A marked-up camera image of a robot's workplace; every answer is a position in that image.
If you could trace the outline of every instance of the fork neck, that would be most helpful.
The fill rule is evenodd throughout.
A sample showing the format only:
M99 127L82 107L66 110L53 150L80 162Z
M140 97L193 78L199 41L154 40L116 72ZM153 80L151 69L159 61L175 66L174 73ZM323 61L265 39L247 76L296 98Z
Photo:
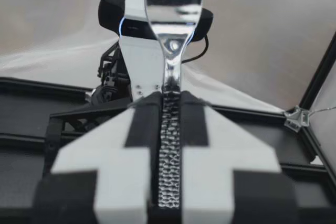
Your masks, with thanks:
M166 39L161 41L164 57L164 78L162 91L181 92L181 58L185 39Z

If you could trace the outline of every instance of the white backdrop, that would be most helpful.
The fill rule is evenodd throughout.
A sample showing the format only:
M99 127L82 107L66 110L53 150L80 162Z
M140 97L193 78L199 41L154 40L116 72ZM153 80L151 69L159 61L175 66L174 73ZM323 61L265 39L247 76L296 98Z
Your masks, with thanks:
M284 109L299 103L336 30L336 0L204 0L208 54L191 65ZM94 87L116 35L99 0L0 0L0 75ZM196 55L203 43L191 45Z
M333 66L324 85L312 106L312 110L321 110L336 106L336 65ZM314 114L310 118L312 129L320 141L321 148L336 167L336 110Z

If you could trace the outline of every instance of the metal fork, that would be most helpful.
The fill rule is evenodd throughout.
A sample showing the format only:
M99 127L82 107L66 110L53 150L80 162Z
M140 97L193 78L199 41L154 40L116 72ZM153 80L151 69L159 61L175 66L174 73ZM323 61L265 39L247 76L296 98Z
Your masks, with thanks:
M181 56L191 40L202 11L202 0L145 0L149 24L164 56L163 109L157 203L180 207Z
M145 0L146 15L164 56L163 91L181 90L181 57L202 12L202 0Z

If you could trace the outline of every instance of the black metal frame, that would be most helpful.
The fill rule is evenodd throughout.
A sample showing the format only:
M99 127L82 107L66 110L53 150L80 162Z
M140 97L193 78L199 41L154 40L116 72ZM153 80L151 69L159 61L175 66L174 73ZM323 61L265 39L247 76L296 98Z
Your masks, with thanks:
M74 103L79 101L79 103L84 104L86 92L89 91L91 89L15 78L0 78L0 94L13 94L18 97L34 94L34 96L41 97L42 99L53 97L58 100L73 101ZM44 150L44 135L17 134L16 132L7 133L0 130L0 146L19 147L41 152Z
M312 128L311 127L303 128L301 129L300 134L301 137L305 139L306 143L308 143L313 148L316 155L320 157L321 161L324 164L325 170L328 172L331 181L336 187L336 174L334 172L334 169L330 165L328 158L324 155L323 150L320 148L319 141L316 138Z
M324 54L305 94L302 97L302 100L300 102L300 107L302 109L310 110L335 61L336 33L334 34L326 53Z
M52 88L55 88L55 90L57 91L56 93L59 94L64 94L60 92L61 90L69 90L68 88L59 89L58 86L48 84L44 86L41 85L41 83L31 83L27 81L24 81L23 83L28 84L27 87L29 87L29 89L32 88L35 91L37 91L38 87L51 88L51 89L45 89L47 93L49 93L52 90ZM72 94L75 94L75 96L81 97L82 99L84 99L85 92L87 92L87 90L85 89L73 89L72 91L75 91ZM127 109L127 103L128 101L126 100L112 101L110 103L104 103L98 106L89 106L86 108L80 108L70 112L52 114L50 116L50 123L47 129L46 143L43 143L43 141L41 140L33 140L29 141L28 143L30 150L34 149L41 151L41 149L44 148L45 153L48 153L48 155L46 156L48 156L49 159L47 159L45 162L44 173L48 173L49 169L51 168L51 164L54 161L53 159L56 157L57 149L59 147L66 145L67 143L70 143L71 141L75 140L76 138L80 137L85 133L83 131L76 131L75 129L68 130L66 129L66 124L71 124L71 121L80 120L84 118L92 120L96 120L97 118L105 118L106 120L108 118L116 116L117 114ZM284 115L277 113L249 111L216 105L214 105L213 108L220 114L226 116L227 118L235 122L257 122L263 125L277 125L284 127L283 124L286 120ZM332 193L333 195L332 200L336 199L334 174L332 172L331 167L328 165L326 159L324 159L323 153L319 149L319 145L316 144L317 140L314 138L313 133L309 129L303 129L300 133L296 134L296 136L300 139L303 139L303 142L305 142L305 144L308 146L305 148L305 151L308 152L309 156L314 157L317 154L320 155L322 161L325 164L325 167L314 166L310 164L302 165L302 164L281 163L280 165L283 171L289 176L292 176L294 178L300 178L301 174L307 174L309 172L314 173L315 175L323 174L323 178L322 177L319 178L318 176L315 177L317 180L321 180L323 186L326 187L328 193ZM8 140L6 142L2 142L2 146L8 144L7 147L10 146L15 148L20 146L20 148L25 148L24 147L24 145L26 144L25 141L16 139L14 140L14 142L15 144L13 144L13 142ZM311 218L311 216L308 214L306 209L303 209L302 211L303 211L302 216L307 216L307 219L305 219L305 221L308 221L308 218ZM3 209L2 211L0 210L0 220L11 220L11 221L17 220L18 223L27 223L29 221L29 215L30 215L29 209L21 209L18 211L10 209L7 210Z

